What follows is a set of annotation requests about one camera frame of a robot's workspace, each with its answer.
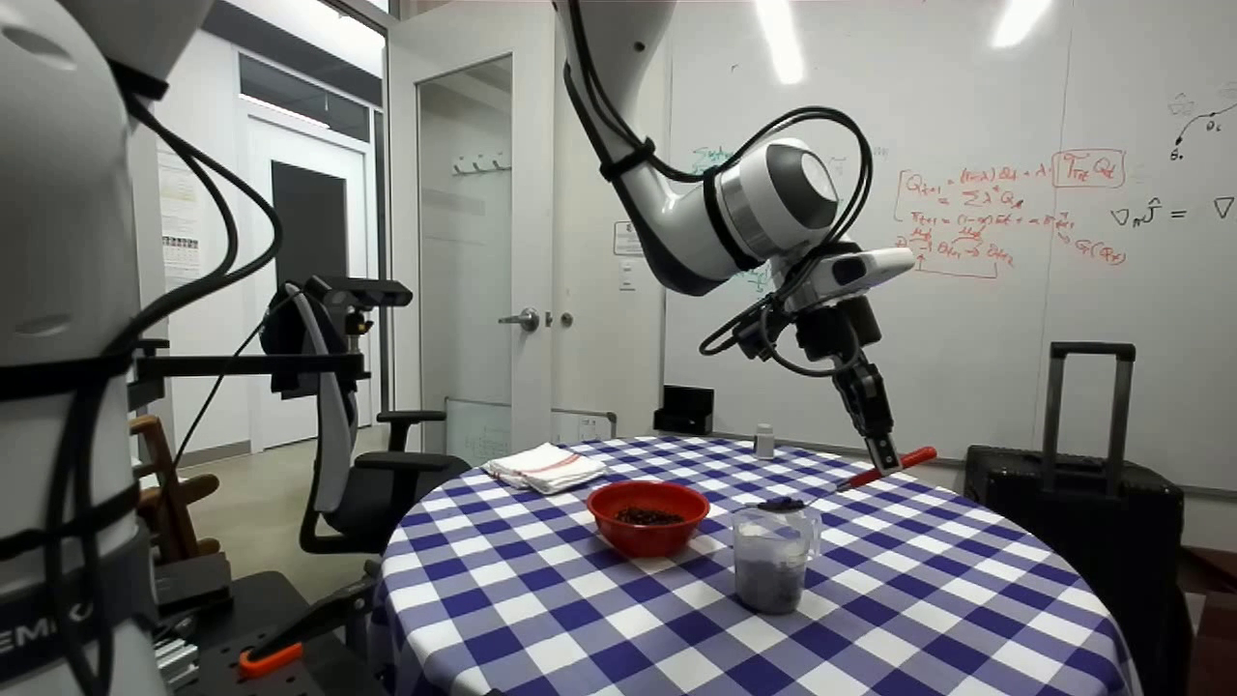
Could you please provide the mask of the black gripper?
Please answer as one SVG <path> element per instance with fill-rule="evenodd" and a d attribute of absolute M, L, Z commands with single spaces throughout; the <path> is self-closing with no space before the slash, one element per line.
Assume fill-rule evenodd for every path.
<path fill-rule="evenodd" d="M 801 277 L 765 292 L 739 327 L 739 347 L 750 361 L 773 361 L 813 379 L 846 371 L 844 402 L 876 472 L 898 472 L 898 446 L 880 371 L 872 365 L 853 367 L 862 347 L 880 338 L 866 292 L 912 264 L 916 254 L 907 246 L 832 246 L 823 260 L 813 260 Z"/>

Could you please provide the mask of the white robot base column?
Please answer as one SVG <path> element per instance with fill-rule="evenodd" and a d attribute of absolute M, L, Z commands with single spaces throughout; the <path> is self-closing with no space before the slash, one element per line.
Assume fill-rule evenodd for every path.
<path fill-rule="evenodd" d="M 0 687 L 161 696 L 132 479 L 139 309 L 132 76 L 201 20 L 144 0 L 0 0 Z"/>

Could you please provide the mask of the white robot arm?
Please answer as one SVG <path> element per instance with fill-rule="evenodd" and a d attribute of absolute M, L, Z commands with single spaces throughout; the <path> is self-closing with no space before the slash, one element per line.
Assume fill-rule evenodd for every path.
<path fill-rule="evenodd" d="M 46 0 L 50 29 L 83 76 L 82 152 L 98 145 L 93 192 L 100 250 L 83 260 L 93 300 L 118 312 L 125 347 L 166 312 L 214 292 L 252 265 L 223 264 L 185 290 L 135 309 L 135 216 L 129 174 L 129 118 L 166 94 L 166 75 L 206 22 L 214 0 Z M 728 164 L 698 174 L 670 166 L 627 124 L 627 107 L 658 51 L 671 0 L 553 0 L 565 29 L 565 87 L 614 185 L 647 264 L 666 290 L 706 292 L 732 273 L 777 264 L 782 286 L 735 316 L 746 350 L 773 361 L 777 331 L 796 322 L 813 331 L 827 309 L 912 265 L 903 246 L 858 250 L 844 234 L 871 196 L 872 153 L 840 107 L 791 107 L 754 130 Z"/>

